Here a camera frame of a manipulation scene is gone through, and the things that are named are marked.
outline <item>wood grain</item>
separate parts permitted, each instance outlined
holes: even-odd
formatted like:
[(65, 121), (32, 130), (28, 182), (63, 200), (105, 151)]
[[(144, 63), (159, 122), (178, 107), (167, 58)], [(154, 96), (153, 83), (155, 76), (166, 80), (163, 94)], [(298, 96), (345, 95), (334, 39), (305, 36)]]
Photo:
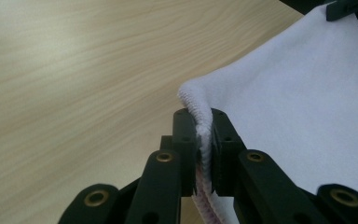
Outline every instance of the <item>wood grain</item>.
[[(0, 1), (0, 224), (57, 223), (172, 133), (179, 86), (301, 16), (277, 0)], [(183, 223), (201, 223), (183, 199)]]

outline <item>folded cloth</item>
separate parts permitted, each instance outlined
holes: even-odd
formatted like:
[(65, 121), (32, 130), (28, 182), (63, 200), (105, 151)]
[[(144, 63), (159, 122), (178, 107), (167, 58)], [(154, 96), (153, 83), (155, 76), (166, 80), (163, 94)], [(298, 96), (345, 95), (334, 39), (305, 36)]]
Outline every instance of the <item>folded cloth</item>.
[(189, 80), (179, 97), (201, 138), (198, 195), (205, 223), (238, 223), (232, 198), (211, 193), (211, 107), (248, 148), (267, 152), (302, 189), (358, 190), (358, 20), (325, 20), (325, 6), (255, 51)]

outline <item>light wood surface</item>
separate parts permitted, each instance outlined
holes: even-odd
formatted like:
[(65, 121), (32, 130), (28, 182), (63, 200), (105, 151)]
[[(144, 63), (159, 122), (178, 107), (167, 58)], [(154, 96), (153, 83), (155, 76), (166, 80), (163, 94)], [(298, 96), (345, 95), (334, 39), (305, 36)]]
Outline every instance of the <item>light wood surface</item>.
[(0, 1), (0, 224), (57, 223), (82, 189), (129, 184), (183, 82), (300, 17), (278, 0)]

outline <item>terry cloth texture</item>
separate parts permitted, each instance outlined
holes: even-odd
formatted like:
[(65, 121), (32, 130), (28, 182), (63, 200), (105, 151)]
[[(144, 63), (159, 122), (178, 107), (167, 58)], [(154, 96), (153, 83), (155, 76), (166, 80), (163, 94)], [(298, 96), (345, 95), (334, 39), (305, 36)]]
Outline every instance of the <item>terry cloth texture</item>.
[(358, 20), (325, 20), (325, 6), (255, 51), (189, 80), (179, 97), (197, 122), (194, 196), (205, 223), (238, 223), (232, 198), (211, 194), (211, 107), (225, 111), (248, 148), (267, 152), (296, 185), (358, 190)]

